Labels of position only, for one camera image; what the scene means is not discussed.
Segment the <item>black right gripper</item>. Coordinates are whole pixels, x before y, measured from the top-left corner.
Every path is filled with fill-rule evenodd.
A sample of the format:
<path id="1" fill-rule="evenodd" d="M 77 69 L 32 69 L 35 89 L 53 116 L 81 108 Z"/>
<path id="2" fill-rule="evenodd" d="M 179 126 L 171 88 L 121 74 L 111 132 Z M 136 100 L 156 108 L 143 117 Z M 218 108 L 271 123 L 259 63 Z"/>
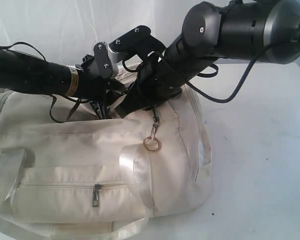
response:
<path id="1" fill-rule="evenodd" d="M 132 84 L 123 101 L 115 107 L 115 112 L 125 118 L 127 115 L 149 105 L 160 105 L 182 93 L 173 82 L 176 75 L 159 51 L 150 54 L 139 68 L 135 84 Z"/>

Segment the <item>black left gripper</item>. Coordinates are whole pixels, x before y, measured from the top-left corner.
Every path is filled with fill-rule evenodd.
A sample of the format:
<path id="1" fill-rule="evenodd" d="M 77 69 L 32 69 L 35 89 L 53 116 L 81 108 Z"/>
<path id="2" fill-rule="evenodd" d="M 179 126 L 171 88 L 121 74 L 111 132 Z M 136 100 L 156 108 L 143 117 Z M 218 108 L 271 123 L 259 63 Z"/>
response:
<path id="1" fill-rule="evenodd" d="M 93 56 L 85 56 L 81 65 L 76 65 L 78 73 L 78 87 L 74 93 L 76 98 L 94 100 L 90 102 L 95 115 L 99 120 L 105 120 L 108 117 L 104 100 L 107 97 L 122 96 L 127 93 L 127 87 L 116 79 L 104 79 L 97 71 L 97 66 Z"/>

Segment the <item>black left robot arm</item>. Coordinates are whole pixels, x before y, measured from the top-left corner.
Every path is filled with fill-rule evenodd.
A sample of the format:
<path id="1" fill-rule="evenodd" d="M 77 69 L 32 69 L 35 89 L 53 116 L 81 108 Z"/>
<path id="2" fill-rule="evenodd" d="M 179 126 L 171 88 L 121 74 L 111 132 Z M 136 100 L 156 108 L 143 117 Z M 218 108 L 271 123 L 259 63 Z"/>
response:
<path id="1" fill-rule="evenodd" d="M 61 96 L 74 103 L 67 120 L 81 104 L 91 103 L 99 119 L 108 119 L 108 107 L 127 92 L 116 79 L 118 69 L 112 64 L 106 44 L 95 45 L 94 54 L 86 54 L 81 64 L 60 65 L 0 45 L 0 89 L 30 95 L 47 95 L 52 103 Z"/>

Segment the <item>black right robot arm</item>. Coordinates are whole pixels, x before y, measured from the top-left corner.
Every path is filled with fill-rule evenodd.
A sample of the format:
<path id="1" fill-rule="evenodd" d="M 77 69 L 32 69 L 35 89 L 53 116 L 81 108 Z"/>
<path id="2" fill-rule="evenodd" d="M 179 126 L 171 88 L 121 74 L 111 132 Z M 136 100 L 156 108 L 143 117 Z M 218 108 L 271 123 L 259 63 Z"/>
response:
<path id="1" fill-rule="evenodd" d="M 139 56 L 136 80 L 115 108 L 122 118 L 177 96 L 219 59 L 288 64 L 300 57 L 300 0 L 232 0 L 225 7 L 203 1 L 184 18 L 168 47 L 139 25 L 110 44 L 122 62 Z"/>

